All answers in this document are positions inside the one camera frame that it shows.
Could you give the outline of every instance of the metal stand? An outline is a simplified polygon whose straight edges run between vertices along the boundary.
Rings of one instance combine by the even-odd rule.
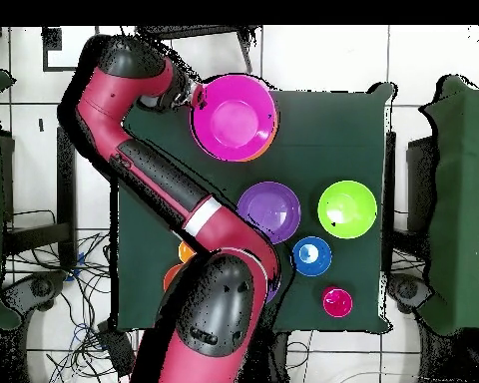
[[[394,132],[387,133],[385,141],[385,170],[383,187],[383,209],[381,216],[381,271],[387,278],[392,268],[394,230],[394,187],[395,187],[395,140]]]
[[[2,184],[5,201],[5,221],[12,221],[14,213],[12,195],[12,154],[14,153],[14,139],[9,132],[0,133],[0,150],[2,153]]]
[[[203,35],[236,32],[243,55],[246,71],[251,74],[251,61],[248,55],[253,31],[260,25],[228,26],[228,25],[188,25],[188,26],[139,26],[136,31],[143,36],[158,40],[174,40],[177,38],[200,37]]]
[[[57,131],[57,224],[10,229],[4,234],[4,253],[14,255],[51,243],[59,243],[60,265],[77,263],[75,150],[62,129]]]

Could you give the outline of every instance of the black bracket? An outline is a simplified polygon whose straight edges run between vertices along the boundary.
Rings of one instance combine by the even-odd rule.
[[[18,254],[59,243],[60,265],[72,269],[78,261],[76,242],[75,149],[61,128],[57,129],[57,224],[15,228],[4,234],[4,253]]]
[[[383,209],[381,215],[381,271],[387,278],[392,267],[394,230],[394,187],[395,187],[395,142],[394,132],[387,133],[385,141],[385,169],[383,187]]]
[[[0,150],[2,153],[2,181],[5,200],[5,221],[12,221],[14,203],[12,195],[12,154],[14,153],[14,139],[10,133],[0,134]]]
[[[49,66],[48,52],[62,50],[62,29],[60,27],[43,27],[41,30],[43,39],[43,72],[74,72],[76,67],[72,66]]]

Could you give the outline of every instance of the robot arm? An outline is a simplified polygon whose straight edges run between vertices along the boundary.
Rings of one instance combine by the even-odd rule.
[[[177,285],[193,286],[170,338],[158,383],[234,383],[279,263],[266,237],[168,158],[127,134],[141,96],[159,110],[198,103],[202,87],[134,37],[93,37],[58,108],[79,153],[118,177],[196,251]],[[239,316],[247,315],[244,320]]]

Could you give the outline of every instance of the chair wheel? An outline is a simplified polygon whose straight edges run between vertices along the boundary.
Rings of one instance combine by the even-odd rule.
[[[50,299],[49,301],[46,301],[45,303],[39,305],[37,307],[38,311],[48,311],[50,308],[52,308],[55,305],[55,300]]]
[[[401,302],[397,302],[397,309],[399,310],[399,312],[401,312],[403,314],[413,313],[413,310],[411,309],[411,307],[408,307],[408,306],[402,304]]]

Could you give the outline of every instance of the dark green tablecloth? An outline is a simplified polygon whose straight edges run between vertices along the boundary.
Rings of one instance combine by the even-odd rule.
[[[196,177],[200,183],[219,197],[226,196],[233,205],[248,187],[262,181],[280,182],[297,194],[300,226],[286,247],[277,246],[282,261],[282,289],[277,296],[292,271],[285,248],[292,249],[304,236],[316,235],[329,243],[333,259],[323,276],[296,275],[275,330],[386,331],[387,323],[378,316],[380,203],[384,106],[392,95],[392,85],[379,85],[370,94],[272,94],[280,113],[278,134],[264,155],[248,163],[225,163],[206,155],[192,137],[188,110],[159,116],[134,108],[125,128],[177,157],[200,175]],[[335,238],[317,219],[321,193],[341,180],[367,185],[378,202],[374,226],[358,239]],[[180,241],[125,191],[120,191],[119,211],[119,326],[151,327],[163,295],[163,277],[179,262]],[[346,288],[353,297],[353,310],[345,318],[329,317],[322,309],[321,292],[331,284]]]
[[[479,90],[450,76],[435,100],[423,111],[440,152],[429,227],[436,294],[420,313],[435,332],[448,335],[479,328]]]

